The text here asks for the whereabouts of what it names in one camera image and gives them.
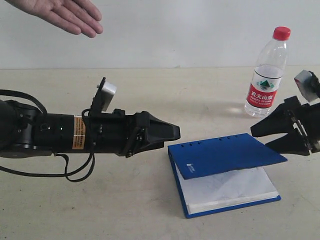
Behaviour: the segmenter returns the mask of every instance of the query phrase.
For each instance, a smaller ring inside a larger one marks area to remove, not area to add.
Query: robotic arm
[[[320,98],[319,79],[303,70],[294,81],[310,103]],[[297,96],[284,100],[269,116],[251,127],[253,137],[285,134],[265,144],[280,154],[309,156],[320,152],[320,103],[301,104]]]
[[[117,88],[103,78],[90,108],[81,116],[48,113],[33,96],[12,90],[0,90],[1,96],[29,100],[35,106],[15,100],[0,100],[0,157],[22,159],[59,156],[66,161],[64,173],[42,174],[15,171],[0,166],[0,170],[29,177],[66,177],[71,182],[86,179],[93,171],[95,153],[116,154],[129,158],[135,154],[164,147],[178,140],[180,128],[152,116],[146,111],[126,115],[115,109],[106,113]],[[88,153],[88,160],[73,172],[68,172],[67,154]],[[71,180],[91,162],[86,176]]]

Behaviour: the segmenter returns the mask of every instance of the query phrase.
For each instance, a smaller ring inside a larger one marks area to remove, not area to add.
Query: red bottle cap
[[[291,30],[285,26],[278,26],[273,32],[273,38],[279,41],[286,41],[289,39]]]

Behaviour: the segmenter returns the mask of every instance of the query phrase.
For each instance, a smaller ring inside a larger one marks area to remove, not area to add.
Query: table
[[[297,95],[293,77],[320,66],[290,66],[274,106]],[[282,200],[185,219],[167,156],[167,145],[249,133],[258,122],[243,107],[251,67],[174,69],[0,70],[1,88],[22,91],[48,112],[80,114],[102,77],[117,86],[108,111],[149,111],[179,125],[181,139],[131,158],[96,155],[93,174],[79,183],[65,178],[0,174],[0,239],[8,240],[318,240],[320,155],[286,155],[265,167]],[[266,143],[275,136],[262,137]],[[87,154],[69,155],[70,169]],[[0,160],[32,173],[62,173],[57,157]]]

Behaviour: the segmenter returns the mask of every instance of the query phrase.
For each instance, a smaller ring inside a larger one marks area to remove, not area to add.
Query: plastic bottle
[[[272,39],[258,57],[244,105],[246,113],[252,117],[265,118],[271,112],[287,64],[290,34],[288,27],[276,27]]]

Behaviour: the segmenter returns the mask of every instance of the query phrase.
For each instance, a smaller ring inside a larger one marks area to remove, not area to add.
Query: finger
[[[102,15],[99,9],[90,0],[73,0],[82,7],[91,17],[97,21],[101,21]]]
[[[79,35],[81,34],[81,29],[74,25],[73,23],[63,19],[53,11],[48,11],[45,15],[39,15],[44,21],[66,31],[67,33]]]
[[[97,34],[102,34],[103,27],[92,16],[90,16],[83,8],[74,1],[65,1],[64,7],[70,10],[76,17],[88,24]]]
[[[94,38],[96,36],[95,30],[93,30],[89,25],[77,18],[71,11],[69,11],[64,6],[57,7],[52,11],[60,17],[62,17],[63,19],[65,19],[66,21],[78,26],[81,29],[81,32],[89,38]]]

